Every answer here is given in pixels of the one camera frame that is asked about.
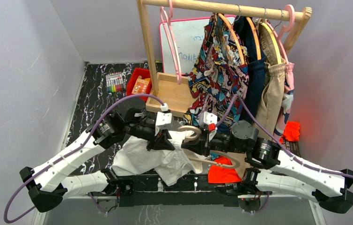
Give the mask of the white shorts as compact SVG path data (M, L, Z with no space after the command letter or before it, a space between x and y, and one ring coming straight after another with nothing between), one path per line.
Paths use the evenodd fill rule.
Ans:
M201 162L190 161L202 157L181 148L185 137L192 134L192 131L170 131L175 149L150 151L146 149L146 140L130 136L116 153L111 168L117 176L139 175L154 169L167 186L174 185L188 172L203 172Z

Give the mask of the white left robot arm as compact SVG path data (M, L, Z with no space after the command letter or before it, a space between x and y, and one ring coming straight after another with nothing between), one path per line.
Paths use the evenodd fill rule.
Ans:
M126 116L116 111L102 115L56 156L42 165L20 170L20 177L35 208L39 212L47 212L69 197L91 192L106 195L124 193L125 176L155 169L165 156L174 157L180 152L181 142L167 130L172 121L173 116L166 105L162 106L152 123L137 108L129 109ZM110 169L72 175L87 160L119 142L124 145L116 153Z

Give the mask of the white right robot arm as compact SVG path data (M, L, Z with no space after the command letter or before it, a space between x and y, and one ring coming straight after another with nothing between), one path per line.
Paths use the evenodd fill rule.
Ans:
M240 191L276 192L295 195L315 203L325 210L344 214L353 206L353 171L329 171L308 162L264 138L248 122L238 121L228 135L216 133L213 138L205 130L198 139L182 144L182 148L199 155L210 151L245 155L250 165L242 177Z

